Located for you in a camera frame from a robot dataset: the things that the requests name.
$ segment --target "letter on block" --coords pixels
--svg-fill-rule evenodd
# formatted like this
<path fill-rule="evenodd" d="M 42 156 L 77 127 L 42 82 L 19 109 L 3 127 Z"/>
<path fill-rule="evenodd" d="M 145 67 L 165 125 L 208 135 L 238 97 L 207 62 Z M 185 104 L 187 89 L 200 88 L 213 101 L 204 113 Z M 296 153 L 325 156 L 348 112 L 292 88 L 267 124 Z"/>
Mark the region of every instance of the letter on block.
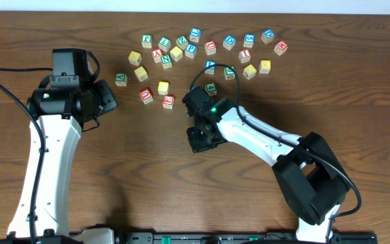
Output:
<path fill-rule="evenodd" d="M 264 42 L 264 44 L 268 44 L 269 42 L 273 41 L 275 37 L 275 33 L 271 29 L 267 29 L 263 31 L 263 34 L 261 34 L 261 40 Z"/>
<path fill-rule="evenodd" d="M 126 73 L 117 73 L 115 76 L 115 84 L 117 86 L 127 86 L 127 75 Z"/>
<path fill-rule="evenodd" d="M 163 69 L 166 69 L 166 68 L 171 68 L 173 66 L 173 63 L 171 61 L 171 57 L 169 54 L 163 56 L 160 58 L 160 60 L 162 61 L 162 67 Z"/>
<path fill-rule="evenodd" d="M 216 43 L 215 41 L 208 41 L 205 45 L 207 55 L 216 54 Z"/>
<path fill-rule="evenodd" d="M 135 75 L 139 81 L 143 81 L 148 78 L 147 71 L 142 66 L 135 69 Z"/>
<path fill-rule="evenodd" d="M 216 64 L 216 62 L 215 61 L 210 61 L 210 60 L 206 61 L 206 67 L 208 67 L 210 65 L 213 65 L 213 64 Z M 209 75 L 214 75 L 215 74 L 215 68 L 216 68 L 216 66 L 211 67 L 211 68 L 205 70 L 204 73 L 209 74 Z"/>
<path fill-rule="evenodd" d="M 255 76 L 255 74 L 257 74 L 257 69 L 252 64 L 249 64 L 246 68 L 243 69 L 243 75 L 247 79 L 251 79 Z"/>
<path fill-rule="evenodd" d="M 130 52 L 129 62 L 131 64 L 139 66 L 141 64 L 141 60 L 142 60 L 142 57 L 141 57 L 140 53 L 137 53 L 135 51 Z"/>
<path fill-rule="evenodd" d="M 160 95 L 168 95 L 169 92 L 169 83 L 164 81 L 159 81 L 159 86 L 157 90 Z"/>
<path fill-rule="evenodd" d="M 147 104 L 147 103 L 153 101 L 153 95 L 152 95 L 152 93 L 150 92 L 150 90 L 148 88 L 142 90 L 139 93 L 139 96 L 141 97 L 141 100 L 142 100 L 142 102 L 144 102 L 144 104 Z"/>
<path fill-rule="evenodd" d="M 260 62 L 260 74 L 268 74 L 270 72 L 270 60 L 262 60 Z"/>
<path fill-rule="evenodd" d="M 173 96 L 165 96 L 163 98 L 162 104 L 163 104 L 164 108 L 173 109 L 173 107 L 174 107 L 174 97 Z"/>
<path fill-rule="evenodd" d="M 236 44 L 236 38 L 234 38 L 231 35 L 228 35 L 224 40 L 223 40 L 223 47 L 231 50 L 233 46 Z"/>
<path fill-rule="evenodd" d="M 181 60 L 181 58 L 183 57 L 183 51 L 178 46 L 175 46 L 169 53 L 176 62 Z"/>
<path fill-rule="evenodd" d="M 158 48 L 152 51 L 152 55 L 153 55 L 154 62 L 158 63 L 160 62 L 160 58 L 163 56 L 163 53 L 162 50 Z"/>
<path fill-rule="evenodd" d="M 249 62 L 249 60 L 251 60 L 251 56 L 251 52 L 247 49 L 242 50 L 238 53 L 238 59 L 242 64 L 244 64 L 245 62 Z"/>
<path fill-rule="evenodd" d="M 171 47 L 171 40 L 166 37 L 162 37 L 162 39 L 159 41 L 159 48 L 162 51 L 167 52 L 170 47 Z"/>
<path fill-rule="evenodd" d="M 214 96 L 217 94 L 216 83 L 206 84 L 206 92 L 209 96 Z"/>
<path fill-rule="evenodd" d="M 152 35 L 142 35 L 142 47 L 145 47 L 145 48 L 152 48 L 153 45 L 153 37 Z"/>
<path fill-rule="evenodd" d="M 280 41 L 276 44 L 274 51 L 281 56 L 288 49 L 288 44 L 285 41 Z"/>
<path fill-rule="evenodd" d="M 244 47 L 252 47 L 252 46 L 254 46 L 254 42 L 255 42 L 255 35 L 254 34 L 245 34 L 244 42 L 243 42 Z"/>
<path fill-rule="evenodd" d="M 182 35 L 181 37 L 177 38 L 177 46 L 179 46 L 181 49 L 186 49 L 189 45 L 188 39 Z"/>
<path fill-rule="evenodd" d="M 201 30 L 197 28 L 192 28 L 190 31 L 189 39 L 193 42 L 199 42 L 201 37 Z"/>
<path fill-rule="evenodd" d="M 225 75 L 225 79 L 234 79 L 236 78 L 236 74 L 234 74 L 234 72 L 232 72 L 232 70 L 230 68 L 225 68 L 223 70 L 223 73 Z"/>
<path fill-rule="evenodd" d="M 194 44 L 189 44 L 186 50 L 184 51 L 184 54 L 186 57 L 189 58 L 195 58 L 197 47 Z"/>

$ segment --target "yellow block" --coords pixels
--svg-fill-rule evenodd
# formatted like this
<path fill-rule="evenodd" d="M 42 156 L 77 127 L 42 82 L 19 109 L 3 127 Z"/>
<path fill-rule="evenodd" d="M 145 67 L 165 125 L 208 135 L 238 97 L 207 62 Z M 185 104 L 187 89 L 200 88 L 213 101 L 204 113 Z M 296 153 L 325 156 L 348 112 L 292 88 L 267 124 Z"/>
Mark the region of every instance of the yellow block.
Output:
<path fill-rule="evenodd" d="M 255 73 L 257 73 L 257 69 L 256 69 L 252 64 L 249 64 L 246 68 L 243 69 L 243 71 L 244 71 L 249 77 L 251 77 L 252 75 L 254 75 Z"/>

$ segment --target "wooden table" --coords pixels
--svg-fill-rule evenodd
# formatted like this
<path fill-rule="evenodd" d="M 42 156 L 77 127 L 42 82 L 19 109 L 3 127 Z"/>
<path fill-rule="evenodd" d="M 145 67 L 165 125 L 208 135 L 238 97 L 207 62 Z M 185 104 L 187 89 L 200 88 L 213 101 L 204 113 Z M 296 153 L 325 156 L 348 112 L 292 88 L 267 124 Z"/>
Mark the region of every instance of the wooden table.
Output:
<path fill-rule="evenodd" d="M 174 46 L 192 27 L 202 30 L 198 54 L 170 69 L 155 64 L 151 49 L 141 46 L 146 33 L 154 47 L 162 36 Z M 276 32 L 275 42 L 290 45 L 283 56 L 273 52 L 274 44 L 261 42 L 266 28 Z M 238 60 L 245 33 L 256 34 L 251 64 L 272 61 L 270 74 L 250 81 L 242 76 L 247 64 Z M 227 34 L 237 38 L 231 51 L 222 47 Z M 203 43 L 210 40 L 218 50 L 206 57 Z M 232 143 L 192 153 L 186 128 L 193 120 L 180 100 L 209 59 L 236 66 L 242 105 L 254 116 L 328 140 L 364 201 L 357 214 L 339 218 L 334 227 L 375 232 L 380 243 L 390 243 L 390 16 L 0 12 L 0 66 L 50 67 L 58 47 L 91 50 L 119 102 L 77 147 L 68 200 L 71 230 L 96 223 L 158 232 L 297 228 L 272 170 L 255 155 Z M 149 75 L 143 83 L 127 59 L 131 50 L 142 53 Z M 128 74 L 127 87 L 115 85 L 117 72 Z M 47 74 L 0 72 L 0 82 L 26 101 Z M 159 81 L 171 84 L 173 110 L 162 108 Z M 211 81 L 218 84 L 218 97 L 235 96 L 236 83 L 224 80 L 222 68 L 198 84 Z M 154 93 L 152 104 L 139 98 L 145 87 Z M 29 144 L 28 119 L 0 91 L 0 238 L 17 208 Z M 340 210 L 354 205 L 350 192 Z"/>

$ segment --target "toy block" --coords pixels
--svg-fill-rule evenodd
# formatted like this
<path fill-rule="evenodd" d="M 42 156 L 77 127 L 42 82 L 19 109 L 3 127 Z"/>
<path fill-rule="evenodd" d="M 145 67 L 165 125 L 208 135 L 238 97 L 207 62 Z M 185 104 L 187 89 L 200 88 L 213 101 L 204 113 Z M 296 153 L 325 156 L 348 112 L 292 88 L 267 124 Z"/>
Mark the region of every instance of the toy block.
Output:
<path fill-rule="evenodd" d="M 159 86 L 157 87 L 157 91 L 160 95 L 168 95 L 169 92 L 169 83 L 164 81 L 159 81 Z"/>
<path fill-rule="evenodd" d="M 183 51 L 178 46 L 175 46 L 169 53 L 176 62 L 179 62 L 183 57 Z"/>
<path fill-rule="evenodd" d="M 171 61 L 171 57 L 169 54 L 160 57 L 160 60 L 162 61 L 162 67 L 163 69 L 171 68 L 173 66 L 173 63 Z"/>
<path fill-rule="evenodd" d="M 117 73 L 115 75 L 115 84 L 117 86 L 126 86 L 127 85 L 127 75 L 125 73 Z"/>
<path fill-rule="evenodd" d="M 173 96 L 165 96 L 163 98 L 162 105 L 164 108 L 173 109 L 174 107 L 174 97 Z"/>
<path fill-rule="evenodd" d="M 231 35 L 228 35 L 224 40 L 223 40 L 223 47 L 231 50 L 233 46 L 236 44 L 236 38 L 234 38 Z"/>
<path fill-rule="evenodd" d="M 171 40 L 166 37 L 162 37 L 162 39 L 159 41 L 159 48 L 162 51 L 167 52 L 170 47 L 171 47 Z"/>
<path fill-rule="evenodd" d="M 216 43 L 215 41 L 207 41 L 204 46 L 206 49 L 207 55 L 216 54 Z"/>
<path fill-rule="evenodd" d="M 152 35 L 142 35 L 142 47 L 152 48 L 153 47 L 153 37 Z"/>
<path fill-rule="evenodd" d="M 216 95 L 217 94 L 216 83 L 206 84 L 206 92 L 209 94 L 209 96 Z"/>
<path fill-rule="evenodd" d="M 226 68 L 223 70 L 223 74 L 225 75 L 225 79 L 234 79 L 236 78 L 236 74 L 230 69 Z"/>
<path fill-rule="evenodd" d="M 251 60 L 251 56 L 251 52 L 247 49 L 242 50 L 238 53 L 238 59 L 242 64 L 244 64 L 245 62 L 249 62 L 249 60 Z"/>
<path fill-rule="evenodd" d="M 215 61 L 210 61 L 210 60 L 207 60 L 207 61 L 206 61 L 206 67 L 208 67 L 208 66 L 210 66 L 210 65 L 213 65 L 213 64 L 216 64 L 216 62 L 215 62 Z M 209 68 L 209 69 L 206 69 L 206 70 L 204 71 L 204 73 L 209 74 L 209 75 L 214 75 L 214 74 L 215 74 L 215 68 L 216 68 L 216 66 L 211 67 L 211 68 Z"/>
<path fill-rule="evenodd" d="M 184 54 L 186 57 L 189 58 L 195 58 L 197 47 L 194 44 L 189 44 L 186 50 L 184 51 Z"/>
<path fill-rule="evenodd" d="M 148 78 L 147 71 L 142 66 L 135 69 L 135 75 L 139 81 L 143 81 Z"/>
<path fill-rule="evenodd" d="M 176 42 L 177 42 L 177 46 L 179 46 L 183 50 L 186 49 L 189 45 L 189 41 L 184 35 L 177 38 Z"/>
<path fill-rule="evenodd" d="M 192 28 L 189 34 L 189 39 L 193 42 L 199 42 L 201 37 L 201 30 L 197 28 Z"/>
<path fill-rule="evenodd" d="M 244 47 L 252 47 L 252 46 L 254 46 L 254 42 L 255 42 L 255 35 L 254 34 L 245 34 L 244 42 L 243 42 Z"/>
<path fill-rule="evenodd" d="M 280 41 L 276 44 L 274 51 L 281 56 L 288 49 L 288 44 L 285 41 Z"/>
<path fill-rule="evenodd" d="M 139 96 L 141 97 L 141 100 L 142 100 L 142 102 L 144 102 L 144 104 L 147 104 L 147 103 L 153 101 L 153 95 L 152 95 L 152 93 L 150 92 L 150 90 L 148 88 L 142 90 L 139 93 Z"/>
<path fill-rule="evenodd" d="M 160 58 L 163 56 L 162 50 L 160 48 L 155 49 L 152 51 L 154 62 L 158 63 L 160 62 Z"/>
<path fill-rule="evenodd" d="M 260 74 L 268 74 L 270 72 L 270 68 L 271 68 L 270 60 L 262 60 L 260 62 L 260 67 L 259 67 Z"/>
<path fill-rule="evenodd" d="M 264 44 L 268 44 L 269 42 L 273 41 L 275 37 L 275 33 L 271 29 L 267 29 L 263 31 L 263 34 L 261 34 L 261 40 L 264 42 Z"/>
<path fill-rule="evenodd" d="M 247 79 L 251 79 L 255 76 L 255 74 L 257 74 L 257 69 L 252 64 L 249 64 L 246 68 L 243 69 L 243 75 Z"/>
<path fill-rule="evenodd" d="M 139 66 L 141 64 L 141 60 L 142 60 L 142 57 L 141 57 L 140 53 L 137 53 L 135 51 L 130 52 L 129 62 L 131 64 Z"/>

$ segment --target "white wall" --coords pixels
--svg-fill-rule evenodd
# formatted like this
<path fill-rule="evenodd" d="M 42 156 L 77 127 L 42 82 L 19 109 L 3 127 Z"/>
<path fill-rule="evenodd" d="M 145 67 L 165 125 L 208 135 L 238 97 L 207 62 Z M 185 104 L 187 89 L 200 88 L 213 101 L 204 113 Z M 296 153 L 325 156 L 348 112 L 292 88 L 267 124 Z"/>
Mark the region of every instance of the white wall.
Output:
<path fill-rule="evenodd" d="M 0 10 L 390 14 L 390 0 L 0 0 Z"/>

